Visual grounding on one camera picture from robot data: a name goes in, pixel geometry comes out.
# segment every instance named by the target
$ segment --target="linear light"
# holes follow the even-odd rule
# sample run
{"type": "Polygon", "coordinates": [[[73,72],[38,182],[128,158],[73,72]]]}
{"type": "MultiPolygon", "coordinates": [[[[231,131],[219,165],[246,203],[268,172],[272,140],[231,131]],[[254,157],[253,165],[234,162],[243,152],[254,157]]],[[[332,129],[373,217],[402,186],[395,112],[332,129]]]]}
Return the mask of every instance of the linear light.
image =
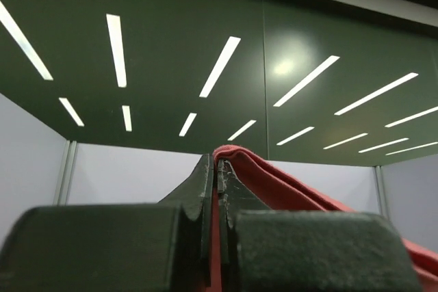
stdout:
{"type": "Polygon", "coordinates": [[[199,97],[203,97],[203,98],[208,97],[209,93],[214,87],[214,84],[219,79],[219,76],[222,74],[222,71],[224,70],[225,66],[227,65],[228,61],[233,55],[234,50],[237,48],[239,42],[240,42],[240,38],[236,38],[236,37],[228,38],[228,41],[225,44],[225,47],[223,48],[222,53],[218,58],[218,61],[213,67],[213,70],[210,73],[207,82],[205,82],[204,88],[201,90],[199,97]]]}
{"type": "Polygon", "coordinates": [[[35,66],[36,70],[40,73],[41,77],[44,80],[52,81],[53,77],[51,76],[49,70],[47,70],[46,66],[36,53],[35,49],[32,47],[30,42],[27,40],[24,33],[21,31],[20,27],[15,23],[12,16],[9,14],[6,7],[0,1],[0,22],[3,23],[7,31],[13,37],[15,42],[20,46],[21,50],[26,54],[29,61],[35,66]]]}
{"type": "Polygon", "coordinates": [[[426,114],[429,114],[429,113],[432,113],[432,112],[435,112],[435,111],[438,111],[438,106],[433,107],[432,109],[427,109],[426,111],[414,114],[413,116],[408,116],[408,117],[406,117],[404,119],[401,119],[399,121],[392,122],[390,124],[387,124],[385,127],[391,128],[391,127],[396,126],[397,124],[404,123],[406,121],[410,121],[410,120],[419,118],[420,116],[425,116],[426,114]]]}
{"type": "Polygon", "coordinates": [[[281,142],[277,143],[277,146],[281,146],[286,144],[287,142],[290,142],[291,140],[294,140],[297,137],[300,137],[301,135],[304,135],[305,133],[308,133],[310,130],[315,129],[315,127],[307,127],[306,129],[303,129],[302,131],[297,132],[295,135],[292,135],[285,140],[282,140],[281,142]]]}
{"type": "Polygon", "coordinates": [[[369,152],[371,150],[376,150],[377,148],[389,146],[389,145],[392,145],[392,144],[401,143],[401,142],[404,142],[406,140],[408,140],[408,138],[402,138],[400,140],[393,140],[392,142],[388,142],[388,143],[384,143],[384,144],[381,144],[381,145],[373,146],[373,147],[367,148],[365,150],[360,150],[359,153],[369,152]]]}
{"type": "Polygon", "coordinates": [[[354,109],[355,107],[358,107],[358,106],[372,100],[373,98],[380,96],[381,94],[397,87],[398,85],[401,85],[402,83],[405,83],[405,82],[415,78],[416,76],[418,76],[417,73],[411,72],[408,75],[405,75],[404,77],[399,78],[398,80],[395,80],[394,82],[391,82],[389,85],[386,85],[385,87],[382,87],[381,89],[376,90],[375,92],[372,92],[368,96],[365,96],[365,97],[359,99],[358,101],[354,102],[353,104],[350,104],[349,106],[339,110],[338,112],[335,113],[335,115],[341,116],[342,114],[350,111],[351,109],[354,109]]]}
{"type": "Polygon", "coordinates": [[[190,113],[189,114],[189,116],[185,120],[183,128],[179,132],[179,136],[180,137],[184,137],[185,136],[185,134],[187,133],[187,130],[189,130],[190,126],[192,125],[193,120],[195,119],[195,117],[196,117],[196,113],[190,113]]]}
{"type": "Polygon", "coordinates": [[[114,68],[116,69],[117,84],[120,88],[125,88],[127,81],[120,16],[107,14],[107,24],[109,40],[111,41],[112,57],[114,58],[114,68]]]}
{"type": "Polygon", "coordinates": [[[354,136],[354,137],[348,138],[348,139],[343,140],[343,141],[341,141],[341,142],[339,142],[339,143],[336,143],[336,144],[333,144],[333,145],[330,145],[330,146],[324,147],[324,149],[325,149],[325,150],[328,150],[329,148],[332,148],[332,147],[335,147],[335,146],[339,146],[339,145],[341,145],[341,144],[345,144],[345,143],[351,142],[352,140],[357,140],[358,138],[365,137],[366,135],[368,135],[368,134],[367,134],[367,133],[361,133],[360,135],[357,135],[357,136],[354,136]]]}
{"type": "Polygon", "coordinates": [[[126,131],[132,131],[132,123],[131,123],[131,109],[128,105],[122,106],[123,118],[125,119],[125,129],[126,131]]]}
{"type": "Polygon", "coordinates": [[[85,126],[81,120],[81,118],[77,115],[75,109],[73,109],[73,106],[71,106],[70,102],[67,98],[60,97],[60,102],[63,104],[63,106],[66,108],[67,112],[71,115],[73,120],[76,122],[76,124],[80,127],[85,126]]]}
{"type": "Polygon", "coordinates": [[[393,154],[397,154],[397,153],[402,153],[402,152],[406,152],[408,150],[416,150],[417,148],[423,148],[423,147],[437,145],[437,144],[438,144],[438,142],[433,142],[433,143],[424,144],[424,145],[420,145],[420,146],[416,146],[416,147],[406,148],[405,150],[398,150],[397,152],[391,152],[391,153],[388,153],[387,155],[393,155],[393,154]]]}
{"type": "Polygon", "coordinates": [[[339,56],[330,56],[328,59],[323,61],[315,70],[310,72],[303,80],[298,82],[298,84],[293,87],[285,96],[281,97],[280,100],[274,104],[274,107],[282,106],[291,97],[293,97],[293,95],[302,90],[306,85],[308,85],[318,75],[323,73],[331,64],[335,63],[338,59],[339,56]]]}
{"type": "Polygon", "coordinates": [[[254,123],[256,123],[256,120],[249,120],[242,128],[237,130],[234,135],[232,135],[228,140],[234,140],[238,135],[243,133],[247,128],[251,127],[254,123]]]}

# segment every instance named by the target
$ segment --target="fabric fold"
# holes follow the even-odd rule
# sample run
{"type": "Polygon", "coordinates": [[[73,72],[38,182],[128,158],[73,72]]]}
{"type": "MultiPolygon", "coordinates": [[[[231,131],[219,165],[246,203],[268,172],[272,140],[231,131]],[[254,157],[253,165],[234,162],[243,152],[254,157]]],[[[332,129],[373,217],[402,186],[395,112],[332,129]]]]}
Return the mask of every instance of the fabric fold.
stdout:
{"type": "MultiPolygon", "coordinates": [[[[214,151],[231,162],[237,177],[269,207],[290,211],[345,211],[352,209],[284,173],[246,148],[224,145],[214,151]]],[[[403,239],[424,292],[438,291],[438,254],[403,239]]]]}

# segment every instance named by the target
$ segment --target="red cloth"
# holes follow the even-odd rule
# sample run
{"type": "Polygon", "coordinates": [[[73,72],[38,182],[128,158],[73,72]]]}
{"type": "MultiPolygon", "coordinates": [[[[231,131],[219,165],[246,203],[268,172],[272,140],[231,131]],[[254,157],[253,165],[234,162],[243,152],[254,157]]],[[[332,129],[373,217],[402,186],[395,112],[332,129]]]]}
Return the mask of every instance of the red cloth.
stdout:
{"type": "Polygon", "coordinates": [[[219,200],[218,190],[213,189],[213,209],[211,214],[211,287],[209,292],[221,292],[222,282],[220,275],[220,231],[219,231],[219,200]]]}
{"type": "MultiPolygon", "coordinates": [[[[353,211],[316,189],[306,186],[298,179],[277,169],[245,148],[234,145],[221,146],[214,151],[215,162],[218,159],[228,159],[241,182],[272,209],[353,211]]],[[[423,285],[423,291],[438,291],[438,254],[405,239],[403,241],[423,285]]],[[[212,256],[211,269],[212,271],[218,270],[219,272],[215,274],[220,275],[218,243],[213,243],[213,248],[216,248],[216,252],[212,256]]],[[[214,280],[208,291],[221,291],[220,282],[214,280]]]]}

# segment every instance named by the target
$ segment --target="led light strip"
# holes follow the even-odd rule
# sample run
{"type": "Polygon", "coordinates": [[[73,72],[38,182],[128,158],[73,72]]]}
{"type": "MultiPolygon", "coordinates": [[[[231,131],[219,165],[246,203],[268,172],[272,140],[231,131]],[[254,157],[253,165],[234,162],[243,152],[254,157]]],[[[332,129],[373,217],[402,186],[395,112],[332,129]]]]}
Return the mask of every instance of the led light strip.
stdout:
{"type": "Polygon", "coordinates": [[[237,48],[239,42],[240,42],[240,38],[230,37],[228,39],[227,43],[225,44],[225,47],[222,50],[222,53],[218,58],[218,61],[216,62],[212,72],[210,73],[210,76],[207,79],[207,82],[205,82],[204,88],[201,90],[199,97],[202,98],[208,97],[208,95],[210,94],[211,90],[214,87],[214,84],[219,79],[219,76],[222,74],[222,71],[224,70],[225,66],[227,65],[228,61],[233,55],[235,49],[237,48]]]}
{"type": "Polygon", "coordinates": [[[330,56],[323,61],[315,70],[310,72],[303,80],[301,80],[295,87],[293,87],[285,96],[281,97],[278,102],[274,104],[274,107],[280,107],[291,99],[296,93],[302,90],[306,85],[312,82],[318,75],[323,73],[331,64],[335,63],[339,59],[339,56],[330,56]]]}
{"type": "Polygon", "coordinates": [[[336,146],[339,146],[339,145],[342,145],[342,144],[345,144],[345,143],[351,142],[352,140],[357,140],[358,138],[365,137],[366,135],[368,135],[368,134],[367,134],[367,133],[361,133],[360,135],[357,135],[357,136],[354,136],[354,137],[348,138],[347,140],[343,140],[343,141],[341,141],[341,142],[339,142],[339,143],[336,143],[336,144],[333,144],[333,145],[330,145],[330,146],[324,147],[324,149],[325,149],[325,150],[328,150],[329,148],[336,147],[336,146]]]}
{"type": "Polygon", "coordinates": [[[396,126],[397,124],[405,123],[406,121],[410,121],[410,120],[419,118],[420,116],[425,116],[426,114],[433,113],[435,111],[438,111],[438,106],[433,107],[432,109],[427,109],[426,111],[414,114],[413,116],[408,116],[408,117],[401,119],[399,121],[392,122],[390,124],[387,124],[385,127],[391,128],[391,127],[396,126]]]}
{"type": "Polygon", "coordinates": [[[0,22],[3,23],[7,31],[13,37],[15,42],[20,46],[21,50],[26,54],[29,61],[35,66],[38,73],[44,80],[52,81],[49,70],[47,70],[45,64],[42,62],[35,49],[32,47],[30,42],[27,40],[24,33],[21,31],[20,27],[15,23],[12,16],[9,14],[6,7],[0,1],[0,22]]]}
{"type": "Polygon", "coordinates": [[[387,155],[393,155],[393,154],[397,154],[397,153],[402,153],[402,152],[406,152],[408,150],[416,150],[417,148],[423,148],[423,147],[428,147],[428,146],[437,145],[437,144],[438,144],[438,142],[433,142],[433,143],[424,144],[424,145],[420,145],[420,146],[416,146],[416,147],[406,148],[404,150],[398,150],[396,152],[388,153],[387,155]]]}
{"type": "Polygon", "coordinates": [[[61,104],[63,104],[67,112],[71,115],[71,117],[73,118],[73,120],[76,122],[78,126],[80,127],[85,126],[85,124],[82,122],[81,118],[77,115],[75,109],[73,109],[73,106],[71,106],[67,98],[60,97],[60,102],[61,104]]]}
{"type": "Polygon", "coordinates": [[[120,88],[127,86],[125,56],[123,55],[122,27],[120,16],[107,14],[109,40],[111,41],[112,57],[116,69],[117,84],[120,88]]]}
{"type": "Polygon", "coordinates": [[[189,116],[187,117],[187,119],[185,120],[185,123],[183,125],[183,128],[181,129],[179,136],[180,137],[184,137],[185,134],[187,133],[187,130],[189,130],[190,126],[193,123],[193,120],[196,117],[196,113],[190,113],[189,116]]]}
{"type": "Polygon", "coordinates": [[[391,89],[397,87],[398,85],[401,85],[402,83],[405,83],[413,78],[415,78],[416,76],[418,76],[417,73],[409,73],[408,75],[405,75],[404,77],[395,80],[394,82],[391,82],[389,85],[386,85],[385,87],[382,87],[379,90],[376,90],[375,92],[372,92],[371,94],[359,99],[358,101],[354,102],[353,104],[350,104],[349,106],[340,109],[338,112],[335,113],[336,116],[341,116],[342,114],[354,109],[355,107],[358,107],[370,100],[372,100],[373,98],[376,98],[377,96],[380,96],[381,94],[390,91],[391,89]]]}
{"type": "Polygon", "coordinates": [[[297,132],[295,135],[292,135],[288,138],[286,138],[285,140],[282,140],[281,142],[277,143],[277,146],[281,146],[284,145],[288,142],[290,142],[291,140],[294,140],[297,137],[300,137],[301,135],[304,135],[305,133],[308,133],[310,130],[314,130],[315,127],[307,127],[306,129],[303,129],[302,131],[297,132]]]}
{"type": "Polygon", "coordinates": [[[232,135],[228,140],[234,140],[238,135],[242,134],[245,130],[247,130],[249,127],[251,127],[254,123],[256,123],[256,120],[249,120],[242,128],[237,130],[234,135],[232,135]]]}
{"type": "Polygon", "coordinates": [[[388,143],[384,143],[384,144],[381,144],[381,145],[373,146],[373,147],[367,148],[365,150],[360,150],[359,153],[369,152],[371,150],[376,150],[377,148],[382,148],[382,147],[385,147],[385,146],[401,143],[401,142],[404,142],[406,140],[408,140],[408,138],[402,138],[400,140],[393,140],[392,142],[388,142],[388,143]]]}
{"type": "Polygon", "coordinates": [[[128,105],[122,106],[123,111],[123,119],[125,120],[125,129],[126,131],[132,131],[132,123],[131,123],[131,109],[128,105]]]}

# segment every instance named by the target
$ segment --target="red fabric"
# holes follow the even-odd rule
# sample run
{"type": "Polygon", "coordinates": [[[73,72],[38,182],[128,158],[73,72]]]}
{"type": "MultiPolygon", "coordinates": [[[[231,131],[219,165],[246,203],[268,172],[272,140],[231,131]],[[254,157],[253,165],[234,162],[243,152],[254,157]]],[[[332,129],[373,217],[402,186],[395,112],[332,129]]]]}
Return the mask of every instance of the red fabric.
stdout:
{"type": "Polygon", "coordinates": [[[211,214],[211,287],[207,292],[221,292],[222,281],[220,275],[220,232],[219,232],[219,201],[218,190],[213,189],[213,209],[211,214]]]}
{"type": "MultiPolygon", "coordinates": [[[[215,162],[219,158],[228,159],[241,182],[273,209],[353,211],[316,189],[306,186],[245,148],[234,145],[221,146],[214,151],[215,162]]],[[[438,254],[405,239],[403,242],[423,285],[423,291],[438,291],[438,254]]],[[[221,290],[220,287],[212,285],[208,291],[221,290]]]]}

